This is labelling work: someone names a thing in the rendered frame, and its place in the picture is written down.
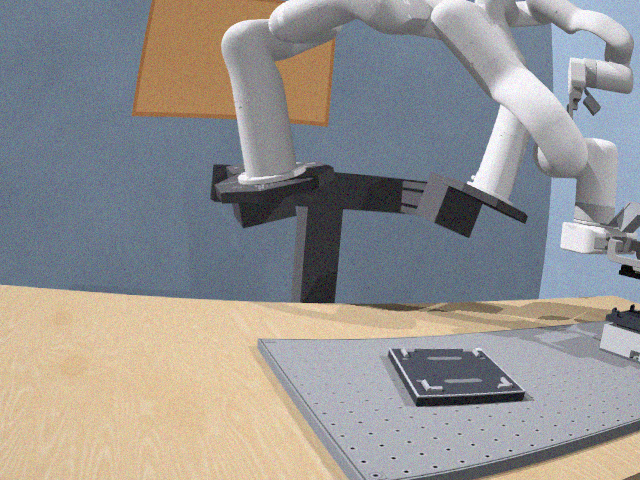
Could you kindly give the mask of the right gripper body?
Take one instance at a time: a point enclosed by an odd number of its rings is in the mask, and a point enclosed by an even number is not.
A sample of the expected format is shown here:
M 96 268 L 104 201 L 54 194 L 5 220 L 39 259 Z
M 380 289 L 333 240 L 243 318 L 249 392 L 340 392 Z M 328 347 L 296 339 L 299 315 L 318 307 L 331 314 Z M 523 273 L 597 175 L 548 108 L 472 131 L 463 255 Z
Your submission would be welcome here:
M 610 236 L 630 237 L 637 241 L 638 234 L 636 231 L 634 233 L 625 233 L 621 232 L 617 227 L 603 226 L 600 223 L 577 219 L 574 219 L 574 222 L 576 223 L 563 222 L 561 249 L 581 254 L 607 254 L 605 246 L 608 245 L 608 241 L 606 241 L 606 238 Z

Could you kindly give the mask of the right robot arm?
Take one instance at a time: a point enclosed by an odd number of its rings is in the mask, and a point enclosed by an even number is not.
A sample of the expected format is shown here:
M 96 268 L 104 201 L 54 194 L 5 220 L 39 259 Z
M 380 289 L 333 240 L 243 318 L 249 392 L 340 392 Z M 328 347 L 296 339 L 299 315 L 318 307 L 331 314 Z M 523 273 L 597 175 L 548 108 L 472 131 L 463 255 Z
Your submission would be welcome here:
M 625 233 L 640 227 L 640 203 L 629 201 L 614 217 L 616 145 L 583 138 L 560 101 L 492 28 L 487 12 L 466 0 L 289 0 L 270 19 L 231 26 L 221 49 L 246 172 L 239 175 L 240 184 L 273 183 L 306 171 L 305 164 L 296 162 L 284 84 L 275 61 L 334 39 L 354 19 L 384 34 L 442 40 L 481 89 L 530 133 L 538 169 L 552 178 L 577 180 L 574 219 L 619 227 Z

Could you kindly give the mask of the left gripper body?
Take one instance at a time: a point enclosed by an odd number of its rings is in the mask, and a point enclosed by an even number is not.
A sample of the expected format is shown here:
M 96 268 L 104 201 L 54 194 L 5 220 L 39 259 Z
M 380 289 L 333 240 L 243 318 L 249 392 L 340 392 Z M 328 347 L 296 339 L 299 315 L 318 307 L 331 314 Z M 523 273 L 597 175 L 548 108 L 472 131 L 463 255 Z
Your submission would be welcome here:
M 581 87 L 582 92 L 584 91 L 587 79 L 587 71 L 586 71 L 586 59 L 578 59 L 578 58 L 570 58 L 569 62 L 569 71 L 568 71 L 568 94 L 572 92 L 574 86 L 576 88 Z M 570 73 L 570 74 L 569 74 Z M 570 77 L 570 78 L 569 78 Z

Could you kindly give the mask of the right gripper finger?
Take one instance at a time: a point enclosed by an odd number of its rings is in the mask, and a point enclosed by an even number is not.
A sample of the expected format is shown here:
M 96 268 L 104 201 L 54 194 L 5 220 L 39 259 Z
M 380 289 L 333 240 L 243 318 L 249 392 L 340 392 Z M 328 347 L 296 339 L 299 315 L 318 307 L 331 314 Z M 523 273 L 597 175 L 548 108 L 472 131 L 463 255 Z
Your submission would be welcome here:
M 611 262 L 633 266 L 635 273 L 640 274 L 640 260 L 618 255 L 618 252 L 622 252 L 623 250 L 623 241 L 621 241 L 621 237 L 610 236 L 606 238 L 606 240 L 608 241 L 608 245 L 605 246 L 605 250 L 607 250 L 608 259 Z
M 636 251 L 636 257 L 640 260 L 640 241 L 634 241 L 630 237 L 622 237 L 621 241 L 623 241 L 622 252 Z

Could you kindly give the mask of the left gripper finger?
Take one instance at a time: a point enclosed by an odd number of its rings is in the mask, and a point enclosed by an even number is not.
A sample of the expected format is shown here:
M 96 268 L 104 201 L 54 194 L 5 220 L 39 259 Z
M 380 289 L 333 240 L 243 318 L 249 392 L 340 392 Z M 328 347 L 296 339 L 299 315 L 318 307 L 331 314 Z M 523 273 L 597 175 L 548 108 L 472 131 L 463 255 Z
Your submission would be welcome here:
M 576 86 L 574 86 L 573 91 L 570 92 L 569 94 L 569 115 L 571 116 L 572 120 L 573 120 L 573 99 L 580 101 L 581 100 L 581 87 L 576 88 Z
M 579 102 L 578 100 L 573 99 L 573 110 L 576 110 L 576 111 L 577 111 L 577 109 L 578 109 L 578 102 Z M 567 112 L 569 113 L 569 104 L 567 105 Z

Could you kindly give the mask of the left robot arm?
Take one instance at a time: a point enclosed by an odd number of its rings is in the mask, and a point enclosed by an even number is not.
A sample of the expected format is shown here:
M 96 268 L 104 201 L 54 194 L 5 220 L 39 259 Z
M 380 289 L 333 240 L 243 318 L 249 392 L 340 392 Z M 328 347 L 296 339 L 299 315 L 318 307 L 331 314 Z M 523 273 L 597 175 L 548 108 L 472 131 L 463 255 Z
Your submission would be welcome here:
M 553 23 L 568 34 L 585 30 L 604 40 L 606 42 L 605 61 L 585 58 L 587 79 L 584 92 L 587 97 L 583 100 L 583 104 L 593 116 L 601 106 L 589 93 L 586 86 L 623 94 L 632 92 L 634 79 L 630 61 L 634 40 L 622 25 L 609 16 L 595 11 L 582 10 L 568 0 L 525 0 L 521 2 L 515 2 L 515 0 L 475 0 L 475 4 L 480 5 L 487 12 L 492 22 L 492 28 L 527 69 L 527 63 L 509 27 L 541 26 Z M 474 182 L 467 182 L 467 184 L 513 206 L 513 203 L 508 199 L 530 136 L 515 115 L 500 105 L 477 176 L 473 175 L 471 179 Z

